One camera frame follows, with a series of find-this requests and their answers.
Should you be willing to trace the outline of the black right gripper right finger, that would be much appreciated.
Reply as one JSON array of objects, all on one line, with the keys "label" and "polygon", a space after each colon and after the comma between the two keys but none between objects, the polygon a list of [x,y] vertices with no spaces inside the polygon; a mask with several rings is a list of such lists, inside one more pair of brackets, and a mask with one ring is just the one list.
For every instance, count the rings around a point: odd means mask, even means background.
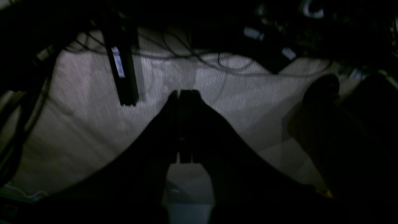
[{"label": "black right gripper right finger", "polygon": [[365,201],[328,198],[267,163],[197,90],[180,92],[180,162],[199,163],[210,176],[211,224],[373,223]]}]

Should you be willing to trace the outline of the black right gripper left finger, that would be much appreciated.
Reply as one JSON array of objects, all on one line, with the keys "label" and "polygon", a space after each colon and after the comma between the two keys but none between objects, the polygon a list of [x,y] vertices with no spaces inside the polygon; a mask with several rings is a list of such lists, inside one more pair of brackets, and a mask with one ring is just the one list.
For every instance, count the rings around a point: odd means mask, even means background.
[{"label": "black right gripper left finger", "polygon": [[120,156],[72,187],[35,203],[20,224],[167,224],[162,195],[176,160],[178,92]]}]

